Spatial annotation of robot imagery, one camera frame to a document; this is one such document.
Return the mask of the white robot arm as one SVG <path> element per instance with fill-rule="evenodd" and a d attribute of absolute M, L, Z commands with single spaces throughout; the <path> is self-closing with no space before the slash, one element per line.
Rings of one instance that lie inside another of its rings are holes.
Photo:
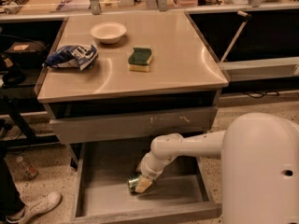
<path fill-rule="evenodd" d="M 180 156 L 221 158 L 223 224 L 299 224 L 299 125 L 248 113 L 224 130 L 152 140 L 139 164 L 136 193 Z"/>

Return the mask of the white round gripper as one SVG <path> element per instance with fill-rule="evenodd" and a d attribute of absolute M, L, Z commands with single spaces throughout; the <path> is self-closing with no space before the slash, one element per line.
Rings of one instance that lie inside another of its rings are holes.
<path fill-rule="evenodd" d="M 152 185 L 152 179 L 157 179 L 164 171 L 164 167 L 170 163 L 170 157 L 159 159 L 151 152 L 148 152 L 142 158 L 141 162 L 137 165 L 136 168 L 136 170 L 142 175 L 140 175 L 136 181 L 135 192 L 145 192 Z"/>

